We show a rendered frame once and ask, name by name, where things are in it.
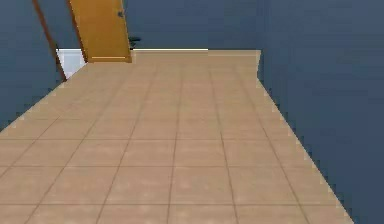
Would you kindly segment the orange wooden room door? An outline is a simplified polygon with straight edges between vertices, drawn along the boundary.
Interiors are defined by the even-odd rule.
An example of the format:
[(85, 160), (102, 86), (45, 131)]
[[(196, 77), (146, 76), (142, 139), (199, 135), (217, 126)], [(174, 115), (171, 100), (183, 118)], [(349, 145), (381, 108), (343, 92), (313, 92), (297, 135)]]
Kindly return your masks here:
[(132, 62), (123, 0), (67, 2), (86, 62)]

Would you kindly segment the brown wooden door frame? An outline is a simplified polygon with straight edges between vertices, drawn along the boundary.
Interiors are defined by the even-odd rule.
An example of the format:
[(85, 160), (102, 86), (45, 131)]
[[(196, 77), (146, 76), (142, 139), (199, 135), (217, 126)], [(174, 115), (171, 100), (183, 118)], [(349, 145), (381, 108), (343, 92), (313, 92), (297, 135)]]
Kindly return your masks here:
[(34, 7), (34, 9), (35, 9), (35, 11), (37, 13), (37, 16), (38, 16), (38, 19), (40, 21), (40, 24), (42, 26), (42, 29), (43, 29), (44, 35), (46, 37), (46, 40), (48, 41), (48, 46), (49, 46), (50, 53), (51, 53), (52, 57), (55, 60), (56, 70), (57, 70), (57, 72), (59, 73), (59, 75), (61, 77), (61, 81), (62, 82), (66, 82), (67, 78), (66, 78), (64, 70), (62, 68), (59, 56), (57, 55), (56, 43), (55, 43), (54, 39), (52, 38), (52, 36), (51, 36), (51, 34), (49, 32), (48, 24), (47, 24), (47, 22), (45, 20), (43, 11), (42, 11), (42, 9), (41, 9), (41, 7), (39, 5), (38, 0), (31, 0), (31, 1), (32, 1), (33, 7)]

